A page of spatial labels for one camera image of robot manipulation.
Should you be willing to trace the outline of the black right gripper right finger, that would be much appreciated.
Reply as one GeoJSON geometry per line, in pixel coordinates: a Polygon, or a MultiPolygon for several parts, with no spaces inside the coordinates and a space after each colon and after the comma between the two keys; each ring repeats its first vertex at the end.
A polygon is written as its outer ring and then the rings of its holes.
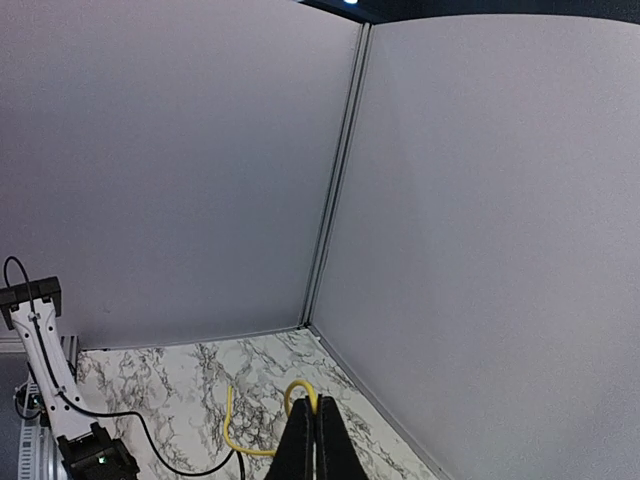
{"type": "Polygon", "coordinates": [[[320,396],[315,414],[316,478],[368,480],[333,397],[320,396]]]}

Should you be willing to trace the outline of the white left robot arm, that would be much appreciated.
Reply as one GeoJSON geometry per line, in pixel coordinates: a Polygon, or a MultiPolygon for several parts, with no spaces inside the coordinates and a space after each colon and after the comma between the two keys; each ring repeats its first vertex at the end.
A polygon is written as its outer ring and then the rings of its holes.
{"type": "Polygon", "coordinates": [[[224,460],[203,472],[184,472],[169,465],[153,443],[141,414],[135,411],[99,413],[89,410],[69,367],[57,318],[62,313],[61,286],[57,277],[32,280],[22,262],[9,256],[3,264],[5,287],[1,289],[1,314],[7,327],[15,330],[28,356],[42,407],[70,479],[136,479],[140,468],[124,442],[112,437],[100,424],[102,419],[137,419],[152,452],[170,472],[203,478],[221,470],[232,458],[238,462],[239,477],[246,477],[244,460],[229,452],[224,460]]]}

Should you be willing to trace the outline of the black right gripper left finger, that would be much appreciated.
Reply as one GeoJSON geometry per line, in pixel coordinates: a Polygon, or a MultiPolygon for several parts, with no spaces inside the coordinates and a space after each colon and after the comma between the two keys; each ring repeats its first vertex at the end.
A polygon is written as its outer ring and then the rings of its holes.
{"type": "Polygon", "coordinates": [[[265,480],[313,478],[314,416],[308,398],[294,402],[265,480]]]}

